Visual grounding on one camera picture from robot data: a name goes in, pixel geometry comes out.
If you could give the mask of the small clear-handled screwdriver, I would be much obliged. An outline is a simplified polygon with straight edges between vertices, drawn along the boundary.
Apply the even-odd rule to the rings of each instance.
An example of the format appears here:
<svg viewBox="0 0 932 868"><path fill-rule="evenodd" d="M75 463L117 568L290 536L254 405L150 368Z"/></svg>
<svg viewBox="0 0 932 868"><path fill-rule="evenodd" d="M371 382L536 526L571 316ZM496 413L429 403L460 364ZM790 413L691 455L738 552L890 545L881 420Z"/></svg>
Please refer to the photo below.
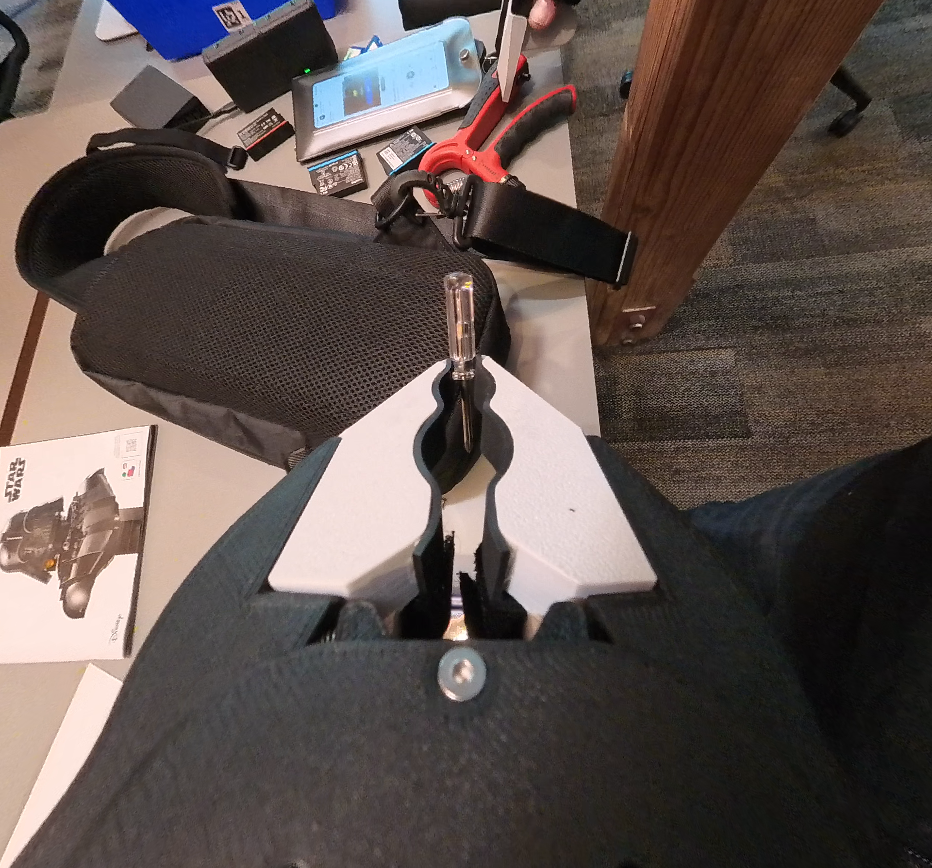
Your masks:
<svg viewBox="0 0 932 868"><path fill-rule="evenodd" d="M472 454L476 437L474 384L476 336L472 275L454 272L444 277L450 376L458 385L463 446Z"/></svg>

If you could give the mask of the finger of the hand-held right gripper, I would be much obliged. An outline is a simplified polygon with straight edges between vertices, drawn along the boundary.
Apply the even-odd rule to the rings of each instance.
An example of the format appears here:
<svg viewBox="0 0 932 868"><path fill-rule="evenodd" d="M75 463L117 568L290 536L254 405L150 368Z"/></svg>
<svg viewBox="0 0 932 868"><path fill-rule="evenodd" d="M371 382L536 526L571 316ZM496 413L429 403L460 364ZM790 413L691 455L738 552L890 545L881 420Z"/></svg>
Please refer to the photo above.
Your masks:
<svg viewBox="0 0 932 868"><path fill-rule="evenodd" d="M521 12L524 0L501 0L496 33L496 76L502 100L510 100L516 83L516 70L528 29L528 17Z"/></svg>

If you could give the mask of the person's dark clothing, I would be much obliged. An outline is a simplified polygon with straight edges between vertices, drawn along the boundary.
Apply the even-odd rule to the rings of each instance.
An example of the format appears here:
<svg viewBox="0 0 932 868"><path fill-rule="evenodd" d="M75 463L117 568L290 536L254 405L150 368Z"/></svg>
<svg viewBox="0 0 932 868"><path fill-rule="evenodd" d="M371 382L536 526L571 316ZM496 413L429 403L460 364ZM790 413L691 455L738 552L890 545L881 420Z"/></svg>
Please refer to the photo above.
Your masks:
<svg viewBox="0 0 932 868"><path fill-rule="evenodd" d="M878 865L930 866L930 439L686 517L789 653Z"/></svg>

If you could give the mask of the black box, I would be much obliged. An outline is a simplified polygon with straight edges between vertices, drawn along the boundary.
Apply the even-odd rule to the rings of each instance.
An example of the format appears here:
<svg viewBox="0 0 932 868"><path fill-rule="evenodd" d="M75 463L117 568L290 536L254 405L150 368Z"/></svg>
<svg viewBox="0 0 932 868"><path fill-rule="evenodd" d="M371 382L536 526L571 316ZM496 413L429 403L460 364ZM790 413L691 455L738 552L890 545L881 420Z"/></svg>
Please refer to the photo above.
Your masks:
<svg viewBox="0 0 932 868"><path fill-rule="evenodd" d="M288 93L294 78L338 62L313 0L289 0L203 49L201 57L244 114Z"/></svg>

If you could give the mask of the white instruction sheet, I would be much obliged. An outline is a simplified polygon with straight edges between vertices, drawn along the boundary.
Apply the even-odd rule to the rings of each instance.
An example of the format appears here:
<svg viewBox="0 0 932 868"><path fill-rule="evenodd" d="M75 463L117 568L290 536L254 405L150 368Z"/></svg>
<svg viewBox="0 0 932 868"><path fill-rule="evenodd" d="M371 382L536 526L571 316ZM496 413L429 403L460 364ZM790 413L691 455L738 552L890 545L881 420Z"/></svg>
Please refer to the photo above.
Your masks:
<svg viewBox="0 0 932 868"><path fill-rule="evenodd" d="M119 678L97 665L87 665L6 845L2 867L15 862L75 781L106 725L121 688Z"/></svg>

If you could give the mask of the wooden post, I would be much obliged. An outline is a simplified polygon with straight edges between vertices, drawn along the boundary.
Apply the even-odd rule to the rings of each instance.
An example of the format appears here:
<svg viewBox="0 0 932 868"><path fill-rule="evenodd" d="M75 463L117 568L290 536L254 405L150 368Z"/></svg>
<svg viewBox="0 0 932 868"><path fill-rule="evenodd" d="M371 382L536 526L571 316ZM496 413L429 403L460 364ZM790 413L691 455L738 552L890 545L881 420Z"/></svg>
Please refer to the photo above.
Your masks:
<svg viewBox="0 0 932 868"><path fill-rule="evenodd" d="M593 345L658 334L884 0L650 0L602 218L628 285L587 285Z"/></svg>

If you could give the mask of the red-handled pliers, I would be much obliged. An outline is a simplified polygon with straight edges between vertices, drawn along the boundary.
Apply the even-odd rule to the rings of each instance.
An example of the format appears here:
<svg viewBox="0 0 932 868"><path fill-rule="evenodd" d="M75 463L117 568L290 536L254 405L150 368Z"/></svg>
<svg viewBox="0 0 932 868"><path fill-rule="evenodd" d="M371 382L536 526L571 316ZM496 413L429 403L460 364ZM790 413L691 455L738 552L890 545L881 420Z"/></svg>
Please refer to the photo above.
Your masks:
<svg viewBox="0 0 932 868"><path fill-rule="evenodd" d="M490 78L456 134L433 144L416 170L398 173L382 187L385 200L377 209L376 228L385 231L402 216L414 217L416 189L424 190L441 217L457 218L464 216L471 189L479 180L521 187L510 173L511 164L543 132L572 116L576 107L576 88L563 85L523 107L494 140L487 142L507 110L497 82Z"/></svg>

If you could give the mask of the black bag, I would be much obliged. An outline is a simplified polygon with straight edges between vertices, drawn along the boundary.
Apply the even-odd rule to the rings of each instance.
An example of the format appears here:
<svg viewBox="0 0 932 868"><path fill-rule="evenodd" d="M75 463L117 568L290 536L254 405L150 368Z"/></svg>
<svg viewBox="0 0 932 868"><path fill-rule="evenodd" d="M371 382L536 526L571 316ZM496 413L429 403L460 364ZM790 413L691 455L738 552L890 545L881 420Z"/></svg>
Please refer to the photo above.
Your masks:
<svg viewBox="0 0 932 868"><path fill-rule="evenodd" d="M241 148L180 130L93 136L34 195L22 278L76 314L71 348L136 409L271 466L378 407L448 351L443 278L472 275L477 350L511 335L489 267L403 210L240 181Z"/></svg>

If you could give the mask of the small black adapter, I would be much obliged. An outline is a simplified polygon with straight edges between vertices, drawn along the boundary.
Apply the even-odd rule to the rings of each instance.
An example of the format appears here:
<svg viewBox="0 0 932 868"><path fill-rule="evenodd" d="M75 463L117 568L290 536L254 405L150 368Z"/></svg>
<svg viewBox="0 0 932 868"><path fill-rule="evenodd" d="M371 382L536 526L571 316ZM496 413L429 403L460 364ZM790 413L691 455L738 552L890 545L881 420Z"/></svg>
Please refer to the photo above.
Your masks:
<svg viewBox="0 0 932 868"><path fill-rule="evenodd" d="M110 104L136 129L197 132L211 116L197 96L153 66L138 73Z"/></svg>

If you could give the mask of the black-and-white instruction booklet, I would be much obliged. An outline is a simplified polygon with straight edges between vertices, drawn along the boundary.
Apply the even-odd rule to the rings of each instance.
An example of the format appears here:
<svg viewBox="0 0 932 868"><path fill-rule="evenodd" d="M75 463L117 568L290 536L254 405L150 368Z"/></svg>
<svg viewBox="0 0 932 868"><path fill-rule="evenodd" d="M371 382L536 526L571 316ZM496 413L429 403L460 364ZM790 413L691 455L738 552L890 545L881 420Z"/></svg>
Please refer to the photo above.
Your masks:
<svg viewBox="0 0 932 868"><path fill-rule="evenodd" d="M130 656L154 425L1 450L1 663Z"/></svg>

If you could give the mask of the black chair base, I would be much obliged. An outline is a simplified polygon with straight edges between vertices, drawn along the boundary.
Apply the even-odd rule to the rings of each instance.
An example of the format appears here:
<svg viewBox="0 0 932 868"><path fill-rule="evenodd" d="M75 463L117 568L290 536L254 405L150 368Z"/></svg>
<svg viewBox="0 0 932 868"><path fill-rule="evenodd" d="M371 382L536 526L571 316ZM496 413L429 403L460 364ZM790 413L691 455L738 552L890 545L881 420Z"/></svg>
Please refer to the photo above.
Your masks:
<svg viewBox="0 0 932 868"><path fill-rule="evenodd" d="M854 131L871 107L881 99L858 81L845 65L833 73L829 87L845 97L848 104L829 122L827 133L842 139ZM920 80L912 82L906 92L887 95L895 123L908 136L921 142L931 140L931 83L930 74L924 73Z"/></svg>

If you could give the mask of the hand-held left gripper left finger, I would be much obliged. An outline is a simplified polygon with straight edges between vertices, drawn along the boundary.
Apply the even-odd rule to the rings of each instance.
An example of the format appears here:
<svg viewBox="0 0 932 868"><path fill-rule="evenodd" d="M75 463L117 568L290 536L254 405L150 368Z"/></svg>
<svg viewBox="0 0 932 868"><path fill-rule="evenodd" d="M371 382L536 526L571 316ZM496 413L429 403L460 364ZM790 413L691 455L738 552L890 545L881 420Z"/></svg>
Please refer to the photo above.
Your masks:
<svg viewBox="0 0 932 868"><path fill-rule="evenodd" d="M417 595L413 552L432 491L414 444L445 368L434 363L340 434L270 572L273 590L367 601L382 615Z"/></svg>

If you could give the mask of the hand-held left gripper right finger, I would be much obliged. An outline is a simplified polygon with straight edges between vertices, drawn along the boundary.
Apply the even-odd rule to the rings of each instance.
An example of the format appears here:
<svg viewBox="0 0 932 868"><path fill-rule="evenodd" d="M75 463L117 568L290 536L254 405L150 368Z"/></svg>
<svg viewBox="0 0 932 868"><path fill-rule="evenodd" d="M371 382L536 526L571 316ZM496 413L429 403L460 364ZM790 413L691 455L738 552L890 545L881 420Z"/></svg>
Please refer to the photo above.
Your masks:
<svg viewBox="0 0 932 868"><path fill-rule="evenodd" d="M488 375L488 518L508 551L505 592L548 610L652 590L656 573L582 429L498 363Z"/></svg>

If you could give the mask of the smartphone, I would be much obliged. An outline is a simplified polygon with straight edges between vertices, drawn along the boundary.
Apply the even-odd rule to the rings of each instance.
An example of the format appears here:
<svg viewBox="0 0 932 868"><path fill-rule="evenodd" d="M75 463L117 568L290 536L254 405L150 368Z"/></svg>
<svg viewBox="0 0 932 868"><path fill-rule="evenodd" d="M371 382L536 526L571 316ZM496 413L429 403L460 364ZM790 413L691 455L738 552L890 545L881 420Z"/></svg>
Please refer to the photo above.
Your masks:
<svg viewBox="0 0 932 868"><path fill-rule="evenodd" d="M297 162L465 110L482 81L472 26L461 16L297 77Z"/></svg>

